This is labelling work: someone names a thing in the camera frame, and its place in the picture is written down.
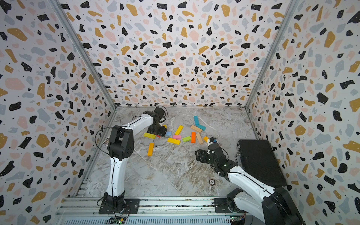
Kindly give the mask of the orange-yellow long block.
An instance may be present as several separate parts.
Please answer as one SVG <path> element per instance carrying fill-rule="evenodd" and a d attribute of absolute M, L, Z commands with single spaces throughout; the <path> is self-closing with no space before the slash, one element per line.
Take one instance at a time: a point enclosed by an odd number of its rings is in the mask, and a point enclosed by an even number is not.
<path fill-rule="evenodd" d="M 153 154 L 153 150 L 154 150 L 154 143 L 150 143 L 149 147 L 148 147 L 148 152 L 147 152 L 147 156 L 151 157 Z"/>

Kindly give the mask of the lime green block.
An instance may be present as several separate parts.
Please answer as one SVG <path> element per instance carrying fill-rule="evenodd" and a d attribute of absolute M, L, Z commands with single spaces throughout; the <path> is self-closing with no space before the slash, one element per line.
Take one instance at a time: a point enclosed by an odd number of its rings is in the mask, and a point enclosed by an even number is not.
<path fill-rule="evenodd" d="M 191 140 L 191 136 L 183 137 L 182 140 L 183 142 L 188 142 Z"/>

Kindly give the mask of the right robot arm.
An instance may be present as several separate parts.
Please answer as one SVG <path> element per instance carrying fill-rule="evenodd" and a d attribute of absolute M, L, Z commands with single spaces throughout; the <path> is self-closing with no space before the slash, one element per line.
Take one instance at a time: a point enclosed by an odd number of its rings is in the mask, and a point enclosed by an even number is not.
<path fill-rule="evenodd" d="M 199 149 L 195 155 L 197 161 L 209 164 L 220 177 L 239 186 L 226 196 L 230 211 L 249 212 L 266 225 L 304 224 L 298 208 L 285 189 L 266 185 L 247 173 L 226 158 L 218 143 L 208 142 L 208 149 Z"/>

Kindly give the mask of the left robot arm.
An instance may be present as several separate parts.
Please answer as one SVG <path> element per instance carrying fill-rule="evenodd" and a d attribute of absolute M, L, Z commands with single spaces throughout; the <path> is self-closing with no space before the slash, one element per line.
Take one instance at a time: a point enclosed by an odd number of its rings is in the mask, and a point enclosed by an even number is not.
<path fill-rule="evenodd" d="M 134 137 L 147 129 L 151 135 L 165 137 L 167 128 L 162 126 L 168 112 L 157 107 L 153 111 L 145 111 L 130 123 L 112 127 L 107 149 L 111 157 L 110 179 L 103 200 L 108 205 L 120 206 L 125 195 L 125 171 L 128 158 L 134 152 Z"/>

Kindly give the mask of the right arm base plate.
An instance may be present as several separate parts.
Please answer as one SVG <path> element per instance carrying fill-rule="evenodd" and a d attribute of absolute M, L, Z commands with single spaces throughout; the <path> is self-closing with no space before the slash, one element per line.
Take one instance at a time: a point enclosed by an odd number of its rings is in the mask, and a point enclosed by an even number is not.
<path fill-rule="evenodd" d="M 233 201 L 227 198 L 214 198 L 212 204 L 216 213 L 244 213 L 244 210 L 237 208 Z"/>

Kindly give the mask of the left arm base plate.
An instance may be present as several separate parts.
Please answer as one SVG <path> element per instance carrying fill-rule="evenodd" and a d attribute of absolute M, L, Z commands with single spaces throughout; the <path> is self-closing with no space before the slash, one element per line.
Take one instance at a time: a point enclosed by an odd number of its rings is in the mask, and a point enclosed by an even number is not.
<path fill-rule="evenodd" d="M 116 214 L 128 215 L 137 214 L 140 205 L 138 198 L 125 198 L 118 203 L 112 203 L 110 200 L 103 200 L 98 213 L 100 215 Z"/>

